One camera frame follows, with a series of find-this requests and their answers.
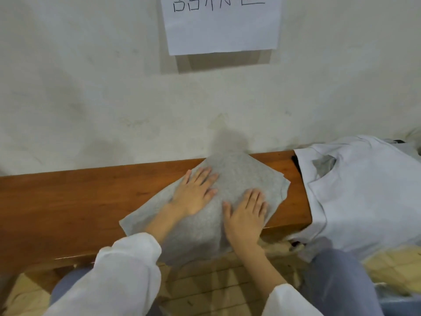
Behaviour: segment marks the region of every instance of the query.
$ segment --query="white sleeve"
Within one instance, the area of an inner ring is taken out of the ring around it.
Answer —
[[[262,316],[323,316],[290,284],[276,286]]]
[[[161,247],[147,233],[104,247],[83,276],[44,316],[146,315],[161,285]]]

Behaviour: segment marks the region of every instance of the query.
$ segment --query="hand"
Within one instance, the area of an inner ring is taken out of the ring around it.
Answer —
[[[184,175],[170,203],[183,217],[199,212],[218,192],[217,189],[210,188],[219,176],[218,174],[209,176],[211,171],[210,167],[200,168],[191,178],[192,170],[188,170]]]
[[[247,190],[233,213],[229,202],[223,202],[225,234],[234,251],[254,248],[260,238],[268,203],[258,189]]]

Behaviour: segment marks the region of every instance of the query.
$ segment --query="wooden bench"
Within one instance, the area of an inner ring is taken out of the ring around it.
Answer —
[[[281,239],[312,222],[293,151],[252,154],[291,181],[263,235]],[[203,159],[0,177],[0,273],[89,263],[124,237],[120,219]]]

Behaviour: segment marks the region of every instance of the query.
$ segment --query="finger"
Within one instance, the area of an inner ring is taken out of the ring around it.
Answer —
[[[231,203],[230,202],[222,202],[222,211],[224,212],[224,220],[227,221],[231,218]]]
[[[213,198],[213,196],[217,194],[217,192],[218,190],[216,188],[212,188],[205,193],[205,196],[203,196],[203,199],[205,200],[206,204],[211,201],[211,199]]]
[[[196,185],[202,185],[202,183],[205,181],[205,179],[208,177],[208,175],[211,173],[212,169],[210,167],[207,167],[203,170],[202,173],[200,173],[197,180],[194,182]]]
[[[267,202],[263,202],[263,204],[260,208],[259,217],[261,217],[263,220],[266,217],[266,212],[267,212],[268,207],[269,207],[269,204]]]
[[[199,175],[202,174],[203,170],[204,170],[204,168],[199,167],[197,169],[197,171],[193,174],[192,179],[189,182],[194,183],[197,180],[197,178],[199,177]]]
[[[187,173],[184,175],[181,184],[186,185],[189,182],[190,174],[192,173],[192,170],[187,170]]]
[[[250,199],[251,193],[253,192],[252,189],[249,189],[245,191],[243,199],[241,200],[241,203],[239,204],[238,208],[246,208],[248,204],[248,200]]]
[[[263,192],[260,192],[259,196],[257,197],[256,204],[253,208],[253,214],[255,214],[256,216],[259,216],[264,200],[265,200],[265,194]]]
[[[218,173],[215,173],[209,176],[209,178],[202,184],[203,188],[208,189],[209,187],[211,187],[213,183],[216,182],[218,177],[219,177]]]
[[[248,200],[247,207],[246,207],[251,212],[253,211],[254,206],[256,205],[259,194],[260,194],[260,190],[258,190],[257,188],[253,189],[253,191],[251,192],[250,199]]]

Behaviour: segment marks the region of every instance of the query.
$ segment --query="paper sign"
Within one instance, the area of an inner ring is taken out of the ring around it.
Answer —
[[[281,0],[161,0],[170,55],[278,46]]]

